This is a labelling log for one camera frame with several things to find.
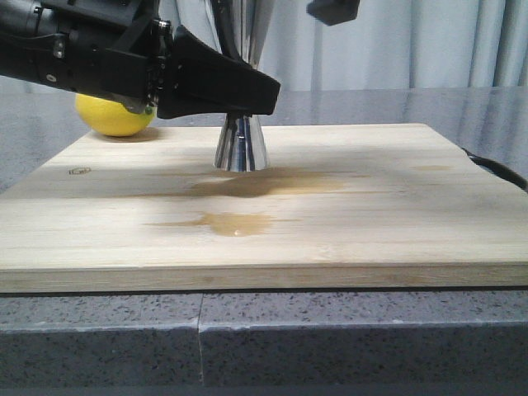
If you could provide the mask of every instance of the white curtain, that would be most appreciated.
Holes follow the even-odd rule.
[[[218,48],[208,1],[162,0],[161,13]],[[260,70],[284,90],[528,85],[528,0],[361,0],[337,26],[309,1],[276,0]],[[0,78],[0,92],[35,89]]]

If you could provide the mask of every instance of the lemon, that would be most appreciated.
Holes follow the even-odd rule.
[[[115,101],[80,93],[75,97],[75,109],[93,130],[106,136],[132,136],[145,129],[154,118],[152,107],[147,107],[142,114],[134,114]]]

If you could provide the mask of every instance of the liquid spill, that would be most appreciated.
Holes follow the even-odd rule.
[[[256,196],[280,196],[317,194],[341,190],[342,181],[332,179],[325,172],[308,172],[301,169],[275,167],[259,172],[219,172],[216,176],[229,177],[221,181],[197,183],[185,196],[235,196],[252,198]]]
[[[417,171],[448,171],[452,167],[449,165],[423,165],[420,167],[412,167],[412,169],[416,169]]]
[[[174,223],[149,223],[158,227],[195,227],[208,225],[214,233],[224,237],[247,237],[265,233],[274,218],[265,214],[204,213],[201,218],[192,221]]]
[[[189,172],[164,172],[164,173],[150,173],[149,177],[190,177],[190,176],[214,176],[213,173],[189,173]]]

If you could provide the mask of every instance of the robotic arm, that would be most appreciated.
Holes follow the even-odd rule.
[[[0,74],[158,117],[271,114],[280,84],[158,17],[159,0],[2,0]]]

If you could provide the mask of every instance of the wooden cutting board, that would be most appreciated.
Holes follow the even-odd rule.
[[[528,285],[528,195],[425,125],[91,132],[0,196],[0,292]]]

